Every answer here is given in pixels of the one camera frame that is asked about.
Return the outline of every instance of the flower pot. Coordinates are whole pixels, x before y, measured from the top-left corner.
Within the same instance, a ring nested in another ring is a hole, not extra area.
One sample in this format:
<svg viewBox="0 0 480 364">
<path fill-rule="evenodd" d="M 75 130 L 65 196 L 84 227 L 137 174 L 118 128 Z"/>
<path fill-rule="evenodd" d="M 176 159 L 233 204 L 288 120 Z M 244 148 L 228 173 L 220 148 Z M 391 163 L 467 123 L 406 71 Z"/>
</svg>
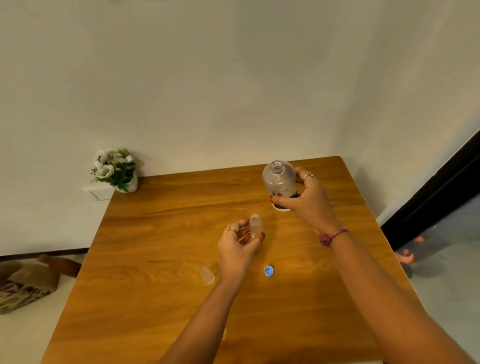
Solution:
<svg viewBox="0 0 480 364">
<path fill-rule="evenodd" d="M 137 177 L 137 171 L 133 172 L 133 178 L 130 182 L 128 182 L 125 186 L 127 186 L 128 192 L 125 192 L 124 190 L 121 190 L 118 188 L 118 186 L 113 186 L 117 191 L 122 192 L 123 194 L 129 194 L 130 192 L 135 192 L 138 188 L 138 177 Z"/>
</svg>

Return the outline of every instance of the left hand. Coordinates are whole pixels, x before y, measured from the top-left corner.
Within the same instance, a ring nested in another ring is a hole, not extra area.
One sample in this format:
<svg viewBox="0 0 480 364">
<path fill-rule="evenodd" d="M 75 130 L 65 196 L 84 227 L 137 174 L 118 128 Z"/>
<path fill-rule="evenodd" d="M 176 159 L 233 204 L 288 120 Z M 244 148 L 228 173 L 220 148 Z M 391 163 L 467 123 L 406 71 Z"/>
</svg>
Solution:
<svg viewBox="0 0 480 364">
<path fill-rule="evenodd" d="M 218 242 L 220 252 L 220 281 L 240 286 L 243 276 L 252 262 L 253 255 L 264 241 L 265 233 L 255 236 L 252 241 L 249 220 L 229 224 Z"/>
</svg>

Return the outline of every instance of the bottle label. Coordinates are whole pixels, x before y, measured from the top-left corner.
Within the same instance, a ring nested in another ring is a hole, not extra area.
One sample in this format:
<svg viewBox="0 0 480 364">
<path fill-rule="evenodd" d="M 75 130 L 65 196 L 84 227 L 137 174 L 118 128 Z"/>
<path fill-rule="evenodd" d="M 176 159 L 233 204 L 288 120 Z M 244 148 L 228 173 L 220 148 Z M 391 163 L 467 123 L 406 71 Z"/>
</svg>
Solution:
<svg viewBox="0 0 480 364">
<path fill-rule="evenodd" d="M 297 188 L 287 188 L 285 190 L 277 190 L 273 191 L 272 190 L 272 196 L 283 196 L 283 197 L 290 197 L 290 198 L 296 198 L 298 197 L 297 193 Z M 286 207 L 280 206 L 280 205 L 274 205 L 276 208 L 279 208 L 280 210 L 288 210 Z"/>
</svg>

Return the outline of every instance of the wooden table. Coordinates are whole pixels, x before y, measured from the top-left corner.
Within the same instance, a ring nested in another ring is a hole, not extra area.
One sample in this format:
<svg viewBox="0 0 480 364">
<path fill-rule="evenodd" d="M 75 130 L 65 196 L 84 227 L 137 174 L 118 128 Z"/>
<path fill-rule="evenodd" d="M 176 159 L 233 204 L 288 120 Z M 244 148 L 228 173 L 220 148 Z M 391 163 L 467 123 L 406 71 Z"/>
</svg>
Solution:
<svg viewBox="0 0 480 364">
<path fill-rule="evenodd" d="M 342 159 L 293 164 L 321 179 L 340 220 L 417 299 Z M 266 239 L 232 306 L 216 363 L 381 359 L 330 250 L 295 213 L 272 208 L 263 168 L 146 177 L 135 193 L 115 192 L 43 363 L 155 363 L 211 290 L 200 271 L 218 272 L 223 229 L 253 213 Z M 266 265 L 275 268 L 270 278 Z"/>
</svg>

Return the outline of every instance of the electrical outlet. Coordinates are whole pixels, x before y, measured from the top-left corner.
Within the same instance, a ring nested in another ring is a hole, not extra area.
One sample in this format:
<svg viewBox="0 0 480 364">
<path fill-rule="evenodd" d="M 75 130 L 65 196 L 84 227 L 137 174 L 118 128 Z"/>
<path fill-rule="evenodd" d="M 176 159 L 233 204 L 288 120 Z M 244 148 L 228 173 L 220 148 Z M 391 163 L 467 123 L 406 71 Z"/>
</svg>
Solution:
<svg viewBox="0 0 480 364">
<path fill-rule="evenodd" d="M 96 201 L 110 200 L 115 191 L 109 184 L 102 183 L 98 186 L 90 186 L 82 188 L 83 192 L 89 194 Z"/>
</svg>

